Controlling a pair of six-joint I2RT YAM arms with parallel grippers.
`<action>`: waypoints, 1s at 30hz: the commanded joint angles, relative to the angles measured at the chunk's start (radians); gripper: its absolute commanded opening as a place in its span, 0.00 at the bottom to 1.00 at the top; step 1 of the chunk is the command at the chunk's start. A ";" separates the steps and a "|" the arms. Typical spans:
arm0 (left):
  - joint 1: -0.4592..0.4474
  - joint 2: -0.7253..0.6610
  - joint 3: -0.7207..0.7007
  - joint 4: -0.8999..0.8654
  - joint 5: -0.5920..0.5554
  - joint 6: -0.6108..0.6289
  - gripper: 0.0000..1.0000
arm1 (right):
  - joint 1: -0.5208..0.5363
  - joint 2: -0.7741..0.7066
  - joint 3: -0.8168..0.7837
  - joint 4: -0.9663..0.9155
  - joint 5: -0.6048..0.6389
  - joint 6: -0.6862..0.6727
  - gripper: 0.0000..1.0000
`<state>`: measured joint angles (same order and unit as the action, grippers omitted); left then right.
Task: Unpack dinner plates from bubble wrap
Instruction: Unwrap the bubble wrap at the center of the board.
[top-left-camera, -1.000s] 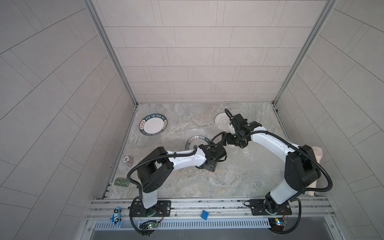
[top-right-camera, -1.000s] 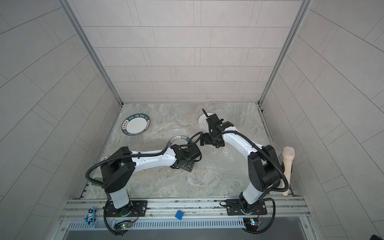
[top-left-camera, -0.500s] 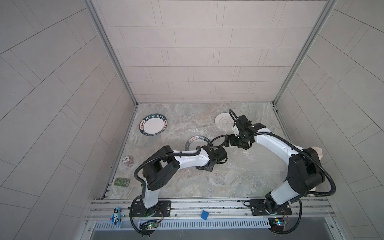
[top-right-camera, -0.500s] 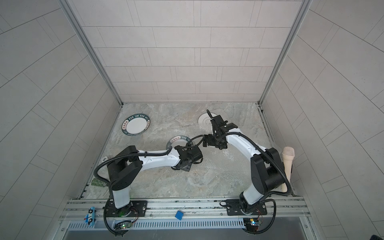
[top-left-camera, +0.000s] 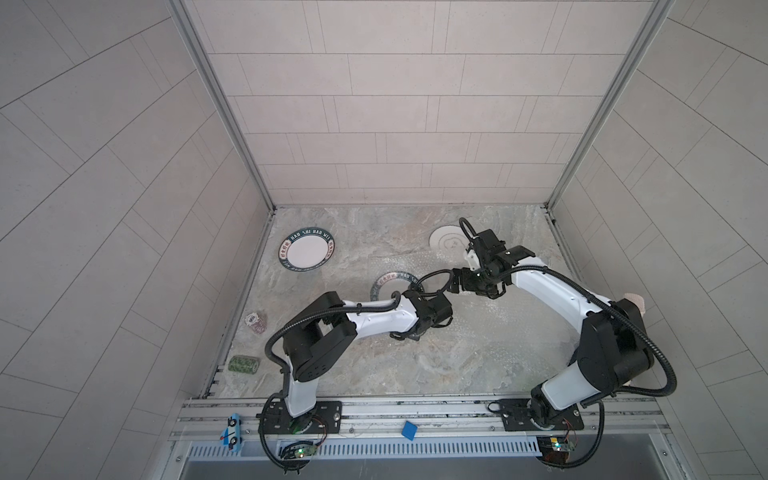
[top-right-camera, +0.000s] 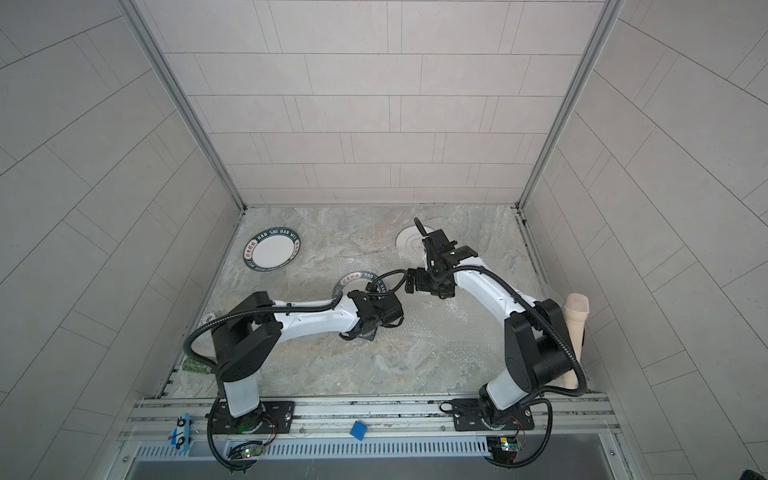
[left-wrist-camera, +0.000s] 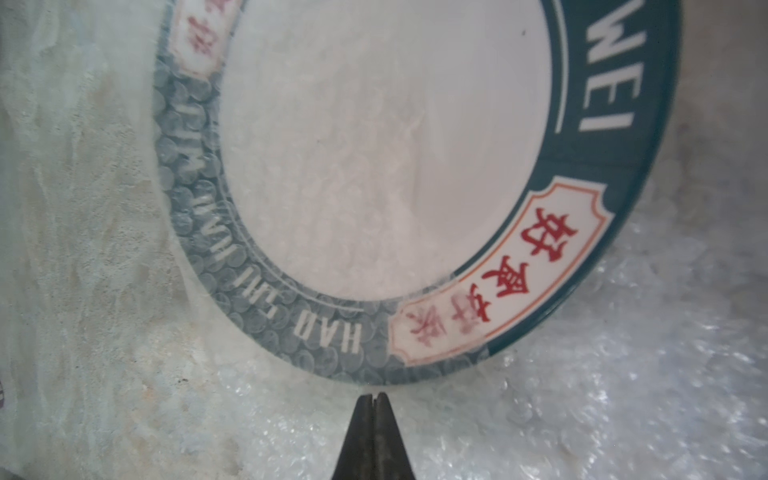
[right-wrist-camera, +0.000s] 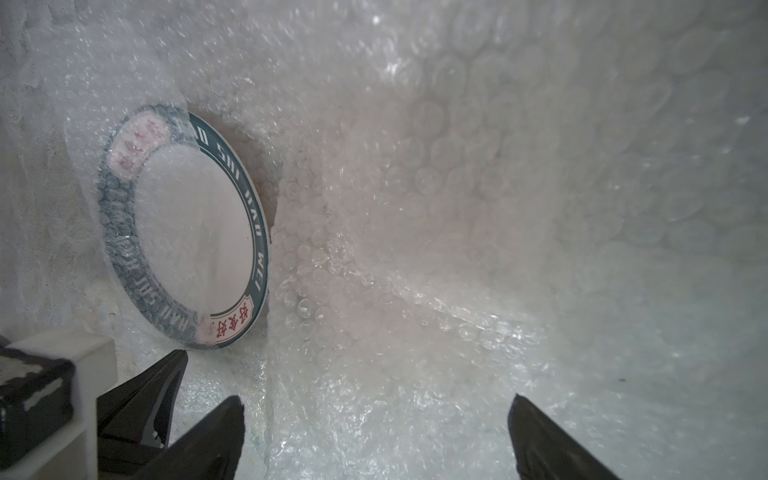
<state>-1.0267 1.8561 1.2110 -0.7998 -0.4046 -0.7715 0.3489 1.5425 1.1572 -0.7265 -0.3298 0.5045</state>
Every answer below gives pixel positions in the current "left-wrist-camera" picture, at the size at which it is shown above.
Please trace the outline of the green rimmed plate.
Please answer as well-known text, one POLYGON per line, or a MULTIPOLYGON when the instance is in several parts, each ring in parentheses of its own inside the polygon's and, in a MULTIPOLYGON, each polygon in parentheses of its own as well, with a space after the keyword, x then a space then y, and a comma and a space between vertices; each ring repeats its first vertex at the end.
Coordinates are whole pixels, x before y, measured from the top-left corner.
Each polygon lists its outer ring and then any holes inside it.
POLYGON ((678 1, 169 1, 158 180, 204 291, 313 375, 431 380, 547 318, 632 212, 678 1))

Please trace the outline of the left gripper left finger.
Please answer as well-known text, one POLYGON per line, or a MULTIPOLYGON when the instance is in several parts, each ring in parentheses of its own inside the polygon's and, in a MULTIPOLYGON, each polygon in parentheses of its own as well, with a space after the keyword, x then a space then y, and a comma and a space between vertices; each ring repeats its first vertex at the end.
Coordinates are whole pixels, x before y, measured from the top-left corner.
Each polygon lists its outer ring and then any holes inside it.
POLYGON ((374 400, 367 394, 356 401, 331 479, 372 480, 374 470, 374 400))

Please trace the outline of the bubble wrap sheet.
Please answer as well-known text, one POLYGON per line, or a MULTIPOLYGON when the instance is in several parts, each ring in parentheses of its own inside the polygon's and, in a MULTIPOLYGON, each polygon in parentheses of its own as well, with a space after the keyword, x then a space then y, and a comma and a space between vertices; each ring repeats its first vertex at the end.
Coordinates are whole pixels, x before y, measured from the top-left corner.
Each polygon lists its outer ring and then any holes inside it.
MULTIPOLYGON (((767 475, 767 5, 687 1, 613 247, 475 368, 390 393, 421 479, 767 475)), ((136 139, 160 6, 1 5, 1 475, 326 479, 358 396, 195 297, 136 139)))

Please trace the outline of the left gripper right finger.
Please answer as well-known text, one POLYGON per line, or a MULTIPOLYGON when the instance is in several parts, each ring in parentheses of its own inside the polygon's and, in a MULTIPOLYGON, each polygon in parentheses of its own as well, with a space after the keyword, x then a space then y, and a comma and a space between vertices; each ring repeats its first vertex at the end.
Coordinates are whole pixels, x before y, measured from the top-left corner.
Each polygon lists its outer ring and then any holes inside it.
POLYGON ((377 480, 415 480, 388 395, 379 393, 373 408, 374 477, 377 480))

